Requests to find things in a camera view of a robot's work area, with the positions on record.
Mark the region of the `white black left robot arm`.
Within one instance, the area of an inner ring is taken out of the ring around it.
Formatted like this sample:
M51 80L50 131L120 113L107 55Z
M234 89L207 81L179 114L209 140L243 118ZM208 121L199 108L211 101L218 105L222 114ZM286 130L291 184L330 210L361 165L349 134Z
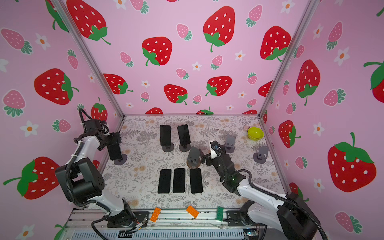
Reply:
M67 200L79 208L93 205L104 211L113 225L128 227L134 222L135 214L126 201L105 189L104 178L93 164L95 153L103 148L108 149L112 160L123 159L120 134L83 134L74 141L77 148L71 159L55 170Z

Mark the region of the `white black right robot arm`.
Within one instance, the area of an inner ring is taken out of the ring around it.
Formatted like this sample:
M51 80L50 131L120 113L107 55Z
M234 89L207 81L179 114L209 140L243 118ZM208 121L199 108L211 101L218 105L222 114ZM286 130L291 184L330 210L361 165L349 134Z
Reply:
M202 163L214 166L223 186L248 201L240 209L240 219L245 225L263 224L282 232L289 240L312 240L320 234L328 237L320 221L297 194L278 194L252 182L248 170L236 170L231 157L219 146L201 154Z

